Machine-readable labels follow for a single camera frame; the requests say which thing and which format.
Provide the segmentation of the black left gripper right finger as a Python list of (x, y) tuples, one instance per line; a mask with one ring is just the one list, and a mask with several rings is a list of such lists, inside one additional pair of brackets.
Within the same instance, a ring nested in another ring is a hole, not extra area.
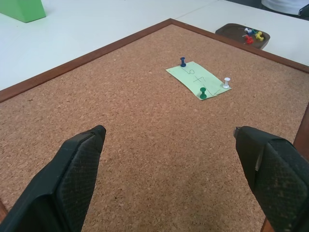
[(248, 185), (276, 232), (309, 230), (309, 163), (286, 139), (249, 127), (234, 131)]

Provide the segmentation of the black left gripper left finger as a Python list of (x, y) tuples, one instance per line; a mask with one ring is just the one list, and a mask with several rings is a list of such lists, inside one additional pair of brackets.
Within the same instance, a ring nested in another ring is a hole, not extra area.
[(2, 232), (79, 232), (89, 209), (106, 129), (66, 140), (0, 224)]

